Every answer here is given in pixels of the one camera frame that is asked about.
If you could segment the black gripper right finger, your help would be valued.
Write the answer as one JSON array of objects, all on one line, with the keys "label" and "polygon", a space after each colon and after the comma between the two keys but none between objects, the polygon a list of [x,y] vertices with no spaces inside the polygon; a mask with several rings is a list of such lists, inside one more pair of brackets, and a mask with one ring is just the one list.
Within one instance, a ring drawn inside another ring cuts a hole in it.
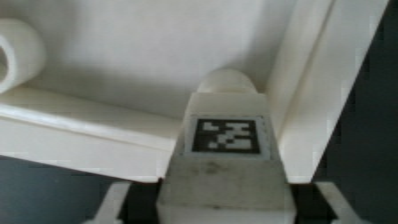
[{"label": "black gripper right finger", "polygon": [[292,184],[297,206],[294,224],[374,224],[361,218],[333,182]]}]

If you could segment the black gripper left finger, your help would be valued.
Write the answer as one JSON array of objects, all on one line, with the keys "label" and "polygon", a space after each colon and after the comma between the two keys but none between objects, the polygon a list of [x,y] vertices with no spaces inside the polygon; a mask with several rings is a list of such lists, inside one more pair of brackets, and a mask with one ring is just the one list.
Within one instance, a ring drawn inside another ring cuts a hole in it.
[{"label": "black gripper left finger", "polygon": [[82,224],[161,224],[159,183],[118,181],[111,184],[95,217]]}]

